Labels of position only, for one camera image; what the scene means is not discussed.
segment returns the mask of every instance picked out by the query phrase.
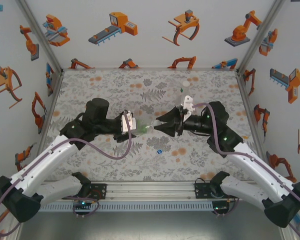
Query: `cable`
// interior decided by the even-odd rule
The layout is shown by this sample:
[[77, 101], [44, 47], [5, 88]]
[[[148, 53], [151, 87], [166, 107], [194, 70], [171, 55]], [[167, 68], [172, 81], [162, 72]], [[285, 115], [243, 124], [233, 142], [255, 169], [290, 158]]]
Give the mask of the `cable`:
[[210, 135], [209, 134], [204, 134], [204, 133], [202, 133], [202, 134], [197, 134], [196, 132], [193, 132], [193, 131], [190, 131], [191, 133], [193, 133], [194, 135], [197, 135], [197, 136], [202, 136], [202, 137], [209, 137]]
[[[126, 112], [123, 113], [124, 114], [124, 118], [125, 118], [125, 121], [128, 123], [129, 120], [128, 120], [128, 117], [126, 115]], [[128, 147], [125, 151], [125, 153], [122, 155], [122, 156], [118, 156], [118, 157], [113, 157], [113, 156], [110, 156], [108, 154], [106, 154], [105, 152], [103, 152], [102, 150], [100, 150], [98, 147], [96, 147], [95, 145], [89, 143], [88, 141], [85, 141], [85, 140], [82, 140], [82, 139], [79, 139], [79, 138], [70, 138], [70, 139], [66, 139], [60, 143], [58, 143], [57, 145], [55, 145], [54, 147], [52, 147], [50, 150], [53, 152], [55, 151], [57, 148], [59, 148], [60, 146], [66, 144], [66, 143], [69, 143], [69, 142], [82, 142], [90, 147], [92, 147], [93, 149], [97, 150], [99, 153], [103, 154], [104, 156], [112, 159], [112, 160], [121, 160], [123, 158], [125, 158], [130, 149], [131, 149], [131, 145], [132, 145], [132, 133], [131, 133], [131, 128], [130, 128], [130, 124], [127, 124], [127, 128], [128, 128], [128, 135], [129, 135], [129, 142], [128, 142]], [[33, 165], [31, 165], [22, 175], [21, 177], [24, 178], [34, 167], [36, 167], [43, 159], [45, 159], [50, 153], [49, 152], [46, 152], [44, 155], [42, 155]], [[18, 178], [3, 194], [2, 196], [0, 197], [0, 205], [1, 203], [3, 202], [3, 200], [5, 199], [5, 197], [10, 193], [10, 191], [19, 183], [21, 182], [21, 179]], [[7, 233], [1, 233], [0, 232], [0, 237], [5, 237], [5, 236], [9, 236], [11, 233], [13, 233], [18, 227], [20, 226], [20, 223], [18, 222], [18, 224], [9, 232]]]
[[198, 177], [198, 178], [195, 180], [195, 182], [194, 182], [195, 185], [196, 185], [196, 181], [197, 181], [198, 179], [199, 179], [199, 180], [202, 180], [204, 183], [206, 183], [206, 181], [205, 181], [203, 178]]
[[199, 103], [199, 104], [196, 104], [194, 106], [192, 106], [193, 108], [197, 108], [197, 107], [200, 107], [200, 106], [207, 106], [210, 110], [210, 113], [211, 113], [211, 117], [212, 117], [212, 125], [213, 125], [213, 134], [214, 134], [214, 139], [215, 139], [215, 146], [216, 146], [216, 149], [218, 151], [219, 154], [222, 154], [222, 155], [241, 155], [241, 156], [244, 156], [244, 157], [247, 157], [247, 158], [250, 158], [250, 159], [253, 159], [253, 161], [255, 161], [258, 165], [260, 165], [265, 171], [267, 171], [280, 185], [281, 187], [283, 187], [284, 189], [286, 189], [293, 197], [295, 197], [299, 202], [300, 202], [300, 197], [297, 196], [290, 188], [288, 188], [284, 182], [282, 182], [274, 173], [272, 173], [272, 171], [270, 171], [266, 166], [264, 166], [263, 163], [261, 163], [259, 160], [257, 160], [256, 158], [254, 158], [253, 156], [247, 154], [247, 153], [244, 153], [244, 152], [225, 152], [225, 151], [222, 151], [220, 149], [220, 146], [219, 146], [219, 139], [218, 139], [218, 133], [217, 133], [217, 128], [216, 128], [216, 120], [215, 120], [215, 115], [214, 115], [214, 111], [213, 111], [213, 108], [211, 105], [209, 105], [208, 103]]
[[194, 191], [196, 191], [196, 190], [203, 191], [203, 189], [199, 189], [198, 187], [196, 187], [196, 181], [197, 181], [197, 180], [202, 180], [204, 183], [206, 183], [205, 180], [204, 180], [203, 178], [198, 177], [198, 178], [195, 180], [195, 182], [194, 182]]

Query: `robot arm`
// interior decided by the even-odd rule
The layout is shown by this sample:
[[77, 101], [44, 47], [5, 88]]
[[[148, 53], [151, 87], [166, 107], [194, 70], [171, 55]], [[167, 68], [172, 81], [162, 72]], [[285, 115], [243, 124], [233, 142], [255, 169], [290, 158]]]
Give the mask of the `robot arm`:
[[194, 57], [181, 57], [181, 58], [178, 58], [178, 59], [175, 59], [174, 60], [174, 62], [172, 63], [172, 65], [171, 66], [169, 66], [168, 67], [168, 69], [170, 68], [170, 69], [176, 69], [176, 65], [178, 64], [178, 63], [180, 63], [180, 62], [189, 62], [189, 64], [188, 64], [188, 69], [190, 68], [192, 68], [193, 67], [193, 65], [194, 65], [194, 63], [195, 63], [195, 61], [196, 61], [196, 56], [194, 56]]
[[35, 118], [37, 118], [37, 117], [39, 118], [40, 115], [37, 114], [36, 111], [35, 111], [35, 104], [36, 104], [36, 101], [39, 102], [39, 104], [41, 105], [41, 107], [42, 107], [43, 110], [44, 110], [44, 114], [46, 114], [46, 108], [45, 108], [45, 105], [44, 105], [43, 101], [41, 100], [39, 94], [35, 91], [35, 92], [34, 92], [34, 99], [33, 99], [33, 101], [32, 101], [32, 105], [31, 105], [31, 111], [32, 111], [32, 114], [34, 115]]
[[79, 172], [50, 184], [42, 183], [63, 161], [86, 144], [89, 145], [96, 136], [113, 134], [118, 143], [129, 139], [129, 132], [136, 129], [132, 113], [126, 111], [115, 119], [106, 119], [108, 107], [109, 102], [101, 98], [89, 101], [85, 113], [80, 113], [75, 120], [67, 123], [54, 142], [29, 165], [11, 178], [0, 177], [0, 198], [6, 195], [2, 203], [20, 223], [32, 218], [40, 207], [58, 199], [73, 195], [88, 196], [90, 180]]
[[[209, 108], [205, 108], [202, 115], [192, 114], [195, 110], [192, 101], [190, 96], [185, 96], [180, 109], [175, 107], [157, 118], [164, 123], [155, 126], [154, 129], [171, 137], [174, 137], [175, 133], [181, 136], [184, 130], [208, 135], [207, 143], [210, 148], [242, 168], [259, 186], [239, 181], [222, 171], [211, 179], [211, 191], [242, 198], [264, 210], [274, 224], [285, 228], [300, 210], [300, 202], [286, 188], [300, 198], [300, 182], [293, 184], [263, 162], [243, 139], [227, 126], [229, 114], [219, 101], [209, 103], [213, 114]], [[216, 125], [213, 124], [212, 116], [215, 117]]]

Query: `orange robot illustration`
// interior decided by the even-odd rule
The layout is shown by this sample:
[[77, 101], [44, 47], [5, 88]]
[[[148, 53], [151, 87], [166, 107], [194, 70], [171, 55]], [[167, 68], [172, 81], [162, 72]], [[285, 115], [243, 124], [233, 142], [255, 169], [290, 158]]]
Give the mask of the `orange robot illustration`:
[[127, 32], [133, 36], [138, 34], [138, 26], [128, 21], [128, 16], [121, 12], [110, 13], [110, 21], [111, 25], [109, 27], [89, 38], [90, 43], [98, 44], [99, 46], [101, 42], [104, 43], [111, 36], [115, 37], [117, 33]]
[[273, 49], [274, 43], [278, 37], [278, 30], [277, 28], [274, 29], [274, 31], [269, 31], [266, 38], [263, 39], [260, 47], [259, 47], [259, 53], [263, 56], [267, 56], [268, 53]]
[[288, 174], [289, 174], [289, 176], [287, 176], [285, 178], [292, 181], [292, 182], [294, 182], [294, 183], [297, 182], [297, 179], [293, 175], [291, 165], [289, 164], [289, 162], [285, 158], [278, 157], [276, 154], [271, 155], [268, 151], [266, 152], [266, 156], [268, 158], [269, 165], [270, 165], [271, 168], [275, 169], [281, 163], [284, 164], [285, 167], [286, 167], [286, 170], [288, 171]]
[[277, 84], [285, 87], [285, 90], [289, 93], [289, 103], [292, 104], [296, 99], [298, 99], [298, 89], [300, 86], [300, 71], [296, 68], [289, 75], [286, 76], [283, 73], [271, 68], [270, 78], [273, 79]]
[[[15, 76], [15, 78], [19, 84], [19, 86], [15, 87], [15, 88], [13, 88], [13, 86], [12, 86], [12, 76]], [[16, 101], [9, 108], [13, 107], [14, 105], [16, 105], [17, 103], [22, 101], [21, 98], [18, 98], [14, 94], [14, 91], [22, 86], [21, 80], [20, 80], [18, 74], [16, 74], [16, 72], [13, 69], [9, 68], [8, 66], [6, 68], [0, 67], [0, 86], [3, 86], [3, 85], [4, 85], [4, 88], [0, 90], [0, 93], [7, 90], [9, 92], [9, 94], [13, 97], [13, 99]]]
[[85, 64], [85, 63], [79, 61], [79, 60], [76, 59], [76, 58], [74, 58], [74, 59], [71, 60], [71, 67], [68, 67], [68, 69], [76, 69], [76, 67], [77, 67], [78, 65], [81, 66], [81, 67], [83, 67], [83, 68], [86, 68], [86, 69], [89, 69], [89, 68], [90, 68], [90, 69], [93, 69], [93, 67], [88, 66], [87, 64]]
[[[39, 104], [41, 105], [41, 107], [44, 110], [44, 115], [43, 116], [40, 116], [35, 111], [36, 101], [39, 102]], [[40, 98], [39, 94], [36, 91], [34, 92], [34, 99], [33, 99], [33, 102], [32, 102], [31, 110], [32, 110], [32, 114], [34, 116], [34, 122], [38, 126], [38, 134], [40, 134], [41, 131], [42, 131], [42, 127], [43, 127], [43, 123], [44, 123], [44, 119], [45, 119], [46, 108], [45, 108], [45, 105], [43, 104], [42, 99]]]
[[60, 20], [55, 16], [48, 14], [43, 26], [47, 30], [44, 35], [51, 45], [59, 47], [70, 41], [67, 28], [62, 26]]
[[137, 68], [139, 68], [139, 66], [137, 65], [137, 64], [135, 64], [134, 62], [133, 62], [133, 60], [132, 59], [128, 59], [128, 60], [126, 60], [126, 61], [123, 61], [123, 63], [120, 65], [120, 69], [122, 68], [125, 68], [125, 67], [128, 67], [128, 68], [130, 68], [130, 69], [137, 69]]
[[193, 67], [193, 65], [194, 65], [194, 63], [195, 63], [195, 61], [196, 61], [196, 56], [194, 56], [194, 57], [181, 57], [181, 58], [178, 58], [178, 59], [175, 59], [174, 60], [174, 62], [172, 63], [172, 65], [171, 66], [169, 66], [168, 67], [168, 69], [170, 68], [170, 69], [176, 69], [176, 65], [178, 64], [178, 63], [180, 63], [180, 62], [189, 62], [189, 64], [188, 64], [188, 69], [191, 69], [192, 67]]
[[29, 27], [22, 27], [22, 25], [20, 25], [20, 32], [21, 34], [24, 35], [26, 42], [26, 48], [28, 49], [28, 51], [30, 52], [30, 57], [31, 57], [31, 61], [34, 61], [36, 59], [39, 58], [39, 44], [34, 44], [31, 40], [31, 38], [29, 37], [28, 33], [32, 32], [31, 29]]
[[[173, 41], [169, 40], [167, 37], [163, 36], [162, 38], [164, 38], [165, 40], [175, 44], [176, 46], [179, 46], [179, 44], [178, 44], [179, 35], [186, 37], [188, 40], [192, 41], [195, 38], [195, 36], [198, 34], [199, 29], [200, 29], [199, 19], [193, 15], [193, 11], [187, 10], [187, 11], [185, 11], [184, 14], [176, 16], [174, 18], [174, 20], [177, 21], [179, 24], [175, 24], [175, 23], [169, 21], [169, 23], [172, 24], [173, 26], [175, 26], [175, 28], [176, 28], [175, 34], [173, 37]], [[186, 29], [191, 28], [191, 27], [195, 27], [195, 29], [190, 37], [186, 36], [185, 34], [182, 33]]]
[[246, 20], [244, 25], [237, 26], [233, 30], [233, 35], [224, 39], [225, 42], [236, 47], [250, 41], [250, 39], [246, 36], [246, 33], [249, 30], [251, 23], [254, 23], [257, 26], [257, 29], [259, 29], [262, 21], [255, 16], [255, 11], [250, 11], [245, 15], [245, 18]]

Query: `floral tablecloth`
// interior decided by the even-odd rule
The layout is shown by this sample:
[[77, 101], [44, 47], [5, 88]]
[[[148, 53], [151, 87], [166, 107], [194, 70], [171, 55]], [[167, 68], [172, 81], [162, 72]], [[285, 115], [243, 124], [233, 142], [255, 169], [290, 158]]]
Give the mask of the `floral tablecloth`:
[[[248, 119], [233, 71], [185, 70], [68, 70], [50, 122], [45, 147], [59, 134], [64, 125], [85, 111], [93, 98], [110, 102], [107, 118], [114, 118], [124, 109], [137, 111], [140, 119], [154, 120], [175, 104], [183, 81], [190, 82], [194, 103], [220, 101], [230, 114], [228, 126], [236, 131], [251, 148], [255, 148]], [[219, 171], [227, 171], [240, 180], [249, 177], [238, 167], [214, 153], [207, 137], [184, 131], [170, 137], [152, 131], [134, 138], [129, 155], [123, 160], [108, 159], [85, 146], [62, 163], [48, 178], [63, 179], [80, 171], [94, 181], [192, 181], [198, 177], [211, 179]], [[100, 135], [92, 142], [110, 155], [120, 156], [127, 141], [116, 143], [110, 135]]]

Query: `black plastic housing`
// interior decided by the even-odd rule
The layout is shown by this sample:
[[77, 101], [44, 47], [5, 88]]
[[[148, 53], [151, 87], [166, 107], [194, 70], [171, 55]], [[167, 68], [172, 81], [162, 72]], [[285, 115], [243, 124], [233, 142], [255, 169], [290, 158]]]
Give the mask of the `black plastic housing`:
[[[91, 142], [98, 135], [110, 134], [121, 143], [128, 140], [128, 134], [122, 134], [121, 113], [115, 119], [106, 119], [109, 102], [101, 98], [94, 98], [86, 104], [84, 113], [80, 113], [73, 121], [68, 122], [61, 129], [60, 135], [65, 135], [68, 139], [79, 138]], [[85, 144], [81, 142], [70, 142], [81, 150]]]
[[[225, 126], [222, 129], [218, 128], [218, 142], [221, 151], [233, 152], [235, 146], [243, 142], [243, 139], [228, 126]], [[216, 149], [214, 134], [208, 138], [207, 143], [215, 153], [219, 153]]]
[[72, 173], [72, 176], [76, 177], [82, 184], [82, 188], [76, 196], [78, 196], [79, 198], [87, 197], [91, 191], [91, 181], [79, 171]]
[[[300, 197], [300, 182], [293, 185], [293, 192]], [[300, 202], [289, 194], [282, 201], [273, 203], [269, 198], [262, 201], [264, 213], [275, 225], [285, 228], [300, 210]]]
[[[10, 179], [5, 176], [0, 177], [0, 197], [11, 186]], [[3, 205], [19, 221], [24, 223], [31, 219], [39, 211], [43, 196], [34, 194], [32, 197], [25, 196], [15, 187], [8, 193], [2, 201]]]

